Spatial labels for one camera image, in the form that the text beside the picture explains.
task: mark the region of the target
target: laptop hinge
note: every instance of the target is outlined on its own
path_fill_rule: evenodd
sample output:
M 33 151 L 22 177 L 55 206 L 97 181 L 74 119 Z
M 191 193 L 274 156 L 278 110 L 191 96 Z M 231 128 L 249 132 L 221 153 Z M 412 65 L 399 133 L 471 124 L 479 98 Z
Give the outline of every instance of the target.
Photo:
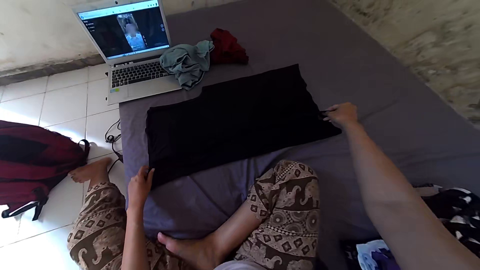
M 154 55 L 154 56 L 145 57 L 145 58 L 141 58 L 141 59 L 135 59 L 135 60 L 128 61 L 128 62 L 123 62 L 123 63 L 114 64 L 113 67 L 118 67 L 118 66 L 123 66 L 123 65 L 126 65 L 126 64 L 132 64 L 132 63 L 138 63 L 138 62 L 148 61 L 148 60 L 152 60 L 152 59 L 159 58 L 159 57 L 160 57 L 160 55 Z

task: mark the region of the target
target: red cloth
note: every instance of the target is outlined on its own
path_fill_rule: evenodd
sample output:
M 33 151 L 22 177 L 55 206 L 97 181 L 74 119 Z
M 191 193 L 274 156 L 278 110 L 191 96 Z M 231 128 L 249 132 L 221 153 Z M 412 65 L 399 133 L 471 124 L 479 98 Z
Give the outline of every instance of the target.
M 248 56 L 245 49 L 237 43 L 237 38 L 229 31 L 220 28 L 215 29 L 211 34 L 215 48 L 210 52 L 212 64 L 241 63 L 248 64 Z

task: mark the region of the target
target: foot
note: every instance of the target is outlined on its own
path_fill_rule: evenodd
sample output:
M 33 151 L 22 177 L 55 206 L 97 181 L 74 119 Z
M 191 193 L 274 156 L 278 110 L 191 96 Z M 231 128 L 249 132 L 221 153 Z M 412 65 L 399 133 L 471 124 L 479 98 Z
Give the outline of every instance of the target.
M 111 158 L 102 158 L 101 160 L 87 164 L 68 173 L 77 183 L 89 181 L 96 176 L 107 173 L 107 166 L 112 162 Z
M 158 233 L 157 238 L 171 253 L 198 270 L 212 270 L 225 259 L 208 236 L 201 240 L 177 240 Z

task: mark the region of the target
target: hand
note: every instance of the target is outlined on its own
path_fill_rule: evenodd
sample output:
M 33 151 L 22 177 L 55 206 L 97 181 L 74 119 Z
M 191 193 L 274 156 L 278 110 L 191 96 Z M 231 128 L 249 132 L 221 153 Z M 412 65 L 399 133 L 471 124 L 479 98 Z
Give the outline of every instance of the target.
M 142 166 L 138 174 L 130 180 L 128 184 L 128 208 L 133 210 L 144 210 L 148 193 L 152 188 L 152 178 L 155 169 L 152 169 L 147 175 L 148 166 Z
M 350 102 L 333 105 L 327 110 L 332 111 L 326 113 L 327 117 L 324 118 L 324 121 L 332 120 L 342 126 L 345 126 L 349 123 L 356 123 L 358 120 L 357 106 Z

